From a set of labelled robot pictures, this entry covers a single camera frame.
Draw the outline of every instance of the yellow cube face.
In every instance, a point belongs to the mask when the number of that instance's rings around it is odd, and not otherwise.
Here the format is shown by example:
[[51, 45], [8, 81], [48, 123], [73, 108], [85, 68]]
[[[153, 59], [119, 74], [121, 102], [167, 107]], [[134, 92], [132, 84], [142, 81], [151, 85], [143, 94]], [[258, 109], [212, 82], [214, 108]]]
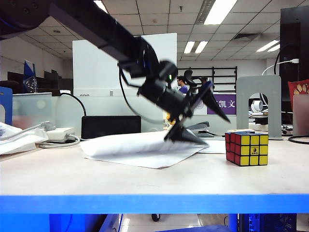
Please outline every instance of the yellow cube face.
[[260, 143], [260, 136], [251, 136], [251, 145], [259, 145]]
[[259, 157], [251, 156], [250, 157], [250, 165], [259, 165]]
[[248, 166], [249, 165], [249, 156], [240, 157], [240, 165], [241, 166]]
[[260, 156], [260, 165], [268, 164], [268, 156]]
[[268, 144], [268, 135], [260, 135], [260, 144], [263, 144], [263, 145]]
[[268, 155], [268, 146], [267, 145], [260, 146], [260, 155]]
[[241, 136], [241, 145], [249, 145], [250, 144], [250, 136], [242, 135]]
[[240, 154], [242, 156], [248, 156], [250, 154], [250, 147], [249, 146], [241, 146]]
[[250, 147], [250, 155], [255, 156], [259, 154], [259, 146]]

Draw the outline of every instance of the desk surface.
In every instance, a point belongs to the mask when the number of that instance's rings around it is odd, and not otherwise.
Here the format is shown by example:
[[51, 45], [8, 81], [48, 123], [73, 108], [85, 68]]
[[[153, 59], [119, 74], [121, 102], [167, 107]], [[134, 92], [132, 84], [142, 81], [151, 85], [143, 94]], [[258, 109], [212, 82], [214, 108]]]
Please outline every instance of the desk surface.
[[267, 166], [195, 154], [161, 170], [84, 159], [79, 146], [1, 156], [0, 213], [309, 212], [308, 146], [269, 141], [268, 154]]

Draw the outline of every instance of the purple sign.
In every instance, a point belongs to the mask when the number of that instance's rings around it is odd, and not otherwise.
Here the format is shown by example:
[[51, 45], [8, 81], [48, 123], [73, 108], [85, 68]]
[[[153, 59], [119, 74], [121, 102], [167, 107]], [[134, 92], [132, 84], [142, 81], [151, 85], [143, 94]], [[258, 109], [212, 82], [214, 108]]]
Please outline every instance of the purple sign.
[[[214, 94], [218, 105], [226, 115], [236, 115], [236, 94]], [[207, 107], [208, 115], [216, 113]]]

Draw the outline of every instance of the ceiling light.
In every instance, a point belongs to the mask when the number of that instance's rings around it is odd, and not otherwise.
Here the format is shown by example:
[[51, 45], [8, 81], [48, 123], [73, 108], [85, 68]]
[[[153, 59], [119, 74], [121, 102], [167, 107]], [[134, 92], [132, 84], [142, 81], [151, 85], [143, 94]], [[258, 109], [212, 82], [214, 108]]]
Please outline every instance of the ceiling light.
[[279, 45], [276, 45], [274, 47], [272, 47], [271, 49], [268, 50], [268, 52], [273, 52], [273, 51], [276, 51], [280, 48], [280, 44]]
[[204, 24], [221, 24], [237, 0], [216, 0]]
[[266, 44], [265, 46], [261, 47], [259, 50], [257, 50], [257, 52], [263, 52], [266, 49], [270, 48], [271, 46], [275, 45], [276, 43], [278, 43], [279, 40], [273, 40], [270, 43]]
[[188, 41], [184, 49], [184, 53], [190, 53], [194, 43], [195, 43], [194, 41]]
[[197, 46], [197, 49], [195, 50], [195, 53], [201, 53], [207, 43], [208, 43], [208, 41], [201, 41], [199, 43], [199, 45]]
[[99, 8], [101, 8], [101, 9], [104, 10], [106, 13], [108, 13], [107, 10], [106, 10], [106, 8], [105, 8], [105, 6], [104, 6], [104, 4], [103, 4], [103, 2], [102, 2], [101, 0], [96, 0], [96, 1], [94, 1], [94, 2], [95, 2], [95, 4], [96, 4]]

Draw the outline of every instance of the ceiling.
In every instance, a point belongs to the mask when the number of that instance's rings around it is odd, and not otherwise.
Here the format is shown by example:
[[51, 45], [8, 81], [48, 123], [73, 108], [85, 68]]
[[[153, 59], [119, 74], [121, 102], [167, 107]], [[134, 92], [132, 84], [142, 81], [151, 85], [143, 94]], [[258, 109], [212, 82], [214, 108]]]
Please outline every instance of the ceiling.
[[[197, 25], [203, 0], [102, 1], [133, 35], [176, 32], [178, 61], [275, 58], [278, 50], [256, 50], [280, 39], [280, 9], [309, 5], [309, 0], [238, 0], [222, 24]], [[259, 35], [252, 41], [233, 40], [238, 33]], [[83, 39], [52, 17], [19, 37], [63, 59], [72, 59], [72, 41]], [[200, 54], [184, 54], [187, 41], [209, 42]]]

